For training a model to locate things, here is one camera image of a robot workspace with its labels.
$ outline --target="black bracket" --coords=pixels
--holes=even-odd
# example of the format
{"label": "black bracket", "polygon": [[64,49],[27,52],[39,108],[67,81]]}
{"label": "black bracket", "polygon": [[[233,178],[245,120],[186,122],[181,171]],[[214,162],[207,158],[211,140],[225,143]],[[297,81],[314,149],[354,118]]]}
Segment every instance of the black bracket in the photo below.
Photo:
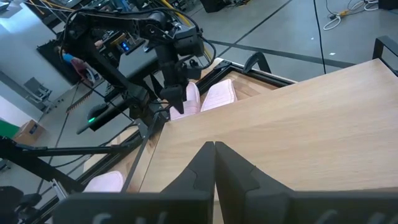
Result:
{"label": "black bracket", "polygon": [[384,47],[389,49],[396,57],[398,57],[398,44],[393,41],[390,37],[384,35],[382,37],[376,38],[374,41],[373,57],[372,59],[380,59],[388,68],[398,76],[398,70],[394,70],[391,66],[382,58]]}
{"label": "black bracket", "polygon": [[259,65],[259,68],[263,72],[271,73],[266,57],[263,53],[256,52],[244,64],[243,73],[247,74],[253,68],[255,64]]}
{"label": "black bracket", "polygon": [[232,64],[232,62],[229,62],[227,60],[223,60],[222,62],[220,62],[216,67],[213,68],[214,72],[220,72],[223,69],[229,67]]}

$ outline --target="wooden tabletop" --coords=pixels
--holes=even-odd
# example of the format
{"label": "wooden tabletop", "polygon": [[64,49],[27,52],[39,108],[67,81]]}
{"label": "wooden tabletop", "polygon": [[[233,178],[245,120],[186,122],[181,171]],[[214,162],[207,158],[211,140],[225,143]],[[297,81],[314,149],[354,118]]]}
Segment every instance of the wooden tabletop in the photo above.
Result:
{"label": "wooden tabletop", "polygon": [[294,190],[398,186],[398,79],[355,65],[165,124],[141,192],[160,192],[206,141]]}

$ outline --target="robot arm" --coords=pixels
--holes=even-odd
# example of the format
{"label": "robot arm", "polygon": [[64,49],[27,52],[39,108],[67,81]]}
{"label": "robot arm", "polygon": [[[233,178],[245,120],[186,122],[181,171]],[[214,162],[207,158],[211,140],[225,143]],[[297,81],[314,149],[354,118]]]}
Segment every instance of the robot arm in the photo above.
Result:
{"label": "robot arm", "polygon": [[126,98],[133,100],[132,118],[140,118],[149,103],[148,92],[141,86],[130,83],[96,49],[90,37],[94,28],[123,30],[131,35],[149,40],[154,45],[159,67],[164,76],[164,89],[160,97],[166,99],[180,113],[186,100],[185,88],[189,78],[199,79],[201,69],[196,61],[185,60],[203,55],[201,31],[197,26],[187,27],[173,22],[163,13],[164,8],[150,10],[150,13],[101,12],[82,9],[65,26],[63,48],[72,55],[88,62],[105,80],[119,89]]}

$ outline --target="folded cloth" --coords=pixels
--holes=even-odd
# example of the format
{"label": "folded cloth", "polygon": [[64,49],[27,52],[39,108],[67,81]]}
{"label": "folded cloth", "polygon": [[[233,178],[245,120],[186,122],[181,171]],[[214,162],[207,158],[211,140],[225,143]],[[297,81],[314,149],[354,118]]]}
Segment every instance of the folded cloth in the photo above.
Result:
{"label": "folded cloth", "polygon": [[200,111],[211,110],[237,100],[232,80],[227,79],[210,87]]}
{"label": "folded cloth", "polygon": [[122,173],[112,171],[92,178],[83,192],[120,192],[123,184]]}
{"label": "folded cloth", "polygon": [[200,112],[200,94],[196,84],[190,82],[187,85],[187,100],[183,102],[184,114],[180,114],[174,107],[170,108],[170,119],[172,121]]}

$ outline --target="wire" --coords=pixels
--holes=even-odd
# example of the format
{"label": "wire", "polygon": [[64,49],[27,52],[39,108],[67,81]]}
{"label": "wire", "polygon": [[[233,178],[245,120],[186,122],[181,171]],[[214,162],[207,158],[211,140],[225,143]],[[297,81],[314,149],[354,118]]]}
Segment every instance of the wire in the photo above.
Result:
{"label": "wire", "polygon": [[368,3],[366,3],[366,5],[363,7],[363,9],[364,9],[365,11],[375,11],[375,10],[378,10],[378,9],[379,9],[379,6],[377,5],[378,3],[379,3],[378,0],[376,0],[376,1],[368,1]]}
{"label": "wire", "polygon": [[164,111],[169,112],[169,110],[170,110],[170,108],[160,109],[160,110],[155,111],[154,115],[157,113],[160,113],[160,112],[164,112]]}
{"label": "wire", "polygon": [[152,104],[167,104],[167,105],[169,105],[170,103],[168,103],[168,102],[152,102]]}
{"label": "wire", "polygon": [[320,47],[321,47],[321,54],[322,54],[323,72],[326,74],[325,58],[323,57],[323,47],[322,47],[321,28],[320,28],[320,25],[319,25],[319,18],[318,18],[318,12],[317,12],[317,4],[315,3],[315,0],[313,0],[313,7],[314,7],[314,10],[315,10],[315,17],[317,18],[318,33],[319,33],[319,44],[320,44]]}
{"label": "wire", "polygon": [[211,58],[211,60],[209,61],[209,63],[206,65],[206,66],[204,66],[204,67],[202,67],[201,69],[203,70],[203,69],[206,69],[206,68],[208,68],[208,67],[210,67],[210,65],[211,64],[213,64],[213,62],[214,62],[214,60],[216,59],[216,54],[217,54],[217,50],[216,50],[216,47],[212,44],[212,43],[210,43],[210,41],[208,41],[206,38],[204,38],[204,37],[200,37],[204,42],[206,42],[207,44],[209,44],[210,45],[210,47],[213,49],[213,56],[212,56],[212,58]]}
{"label": "wire", "polygon": [[78,161],[79,159],[83,158],[83,156],[85,156],[85,155],[81,155],[81,156],[77,157],[76,159],[74,159],[74,160],[72,160],[72,161],[70,161],[70,162],[66,162],[66,163],[64,163],[64,164],[57,165],[57,166],[52,166],[52,167],[53,167],[53,168],[59,168],[59,167],[63,167],[63,166],[69,165],[69,164],[74,163],[74,162]]}
{"label": "wire", "polygon": [[[331,12],[330,9],[329,9],[329,6],[328,6],[328,0],[325,0],[325,1],[326,1],[326,9],[327,9],[328,12],[330,13],[329,15],[332,15],[332,16],[328,16],[328,17],[331,19],[331,21],[328,22],[328,23],[323,27],[323,30],[331,30],[331,29],[335,28],[336,26],[338,26],[338,25],[340,24],[341,19],[342,19],[343,17],[355,15],[355,14],[358,14],[358,13],[363,12],[363,11],[373,11],[373,10],[376,10],[376,9],[378,9],[378,8],[376,8],[376,9],[368,9],[367,6],[368,6],[369,4],[375,4],[375,3],[378,3],[378,2],[379,2],[378,0],[374,0],[374,1],[359,0],[359,1],[357,1],[357,2],[351,7],[350,5],[351,5],[351,2],[352,2],[353,0],[349,0],[349,2],[348,2],[348,4],[347,4],[347,9],[346,9],[346,10],[344,10],[344,11],[342,11],[342,12]],[[363,5],[364,5],[363,9],[360,10],[360,11],[357,11],[357,10],[358,10],[361,6],[363,6]]]}
{"label": "wire", "polygon": [[[170,5],[166,0],[160,0],[165,6],[167,6],[169,9],[174,9],[172,5]],[[187,16],[186,14],[180,13],[180,12],[176,12],[176,15],[181,18],[181,20],[186,23],[186,25],[191,26],[191,23],[189,23],[189,21],[186,19],[188,18],[189,20],[191,20],[191,22],[193,24],[195,24],[198,27],[198,24],[196,24],[196,22],[193,21],[193,19],[189,16]],[[210,57],[210,53],[209,51],[205,48],[205,55],[207,56],[207,58]]]}
{"label": "wire", "polygon": [[[35,6],[35,7],[41,7],[41,8],[44,8],[44,9],[48,9],[47,7],[45,7],[45,6],[39,6],[39,5],[37,5],[37,4],[32,4],[32,3],[30,3],[30,2],[24,2],[25,4],[30,4],[31,6]],[[61,11],[61,12],[73,12],[73,10],[66,10],[66,9],[54,9],[54,8],[51,8],[51,10],[53,10],[53,11]]]}
{"label": "wire", "polygon": [[[156,7],[165,7],[165,5],[163,5],[163,3],[161,2],[161,1],[159,1],[159,0],[153,0],[152,1],[152,3],[154,3],[155,5],[156,5]],[[172,14],[172,13],[167,13],[169,16],[171,16],[173,19],[175,19],[176,21],[181,21],[181,19],[178,19],[178,15],[176,15],[176,14]]]}
{"label": "wire", "polygon": [[[87,85],[86,83],[82,82],[82,84],[84,84],[87,88],[89,88],[90,90],[92,90],[93,92],[95,92],[96,94],[98,94],[100,97],[105,99],[105,96],[102,95],[101,93],[99,93],[98,91],[96,91],[93,87]],[[112,101],[109,101],[109,103],[114,106],[121,114],[123,114],[127,119],[129,119],[131,122],[134,122],[133,119],[131,119],[129,116],[127,116],[121,109],[119,109]]]}
{"label": "wire", "polygon": [[49,2],[49,1],[47,1],[47,0],[41,0],[41,1],[43,1],[43,2],[47,3],[48,5],[50,5],[50,7],[52,7],[52,6],[56,6],[56,7],[59,7],[60,9],[69,9],[69,10],[71,10],[71,9],[70,9],[70,8],[68,8],[68,7],[60,6],[60,5],[58,5],[58,4],[54,4],[54,3],[52,3],[52,2]]}

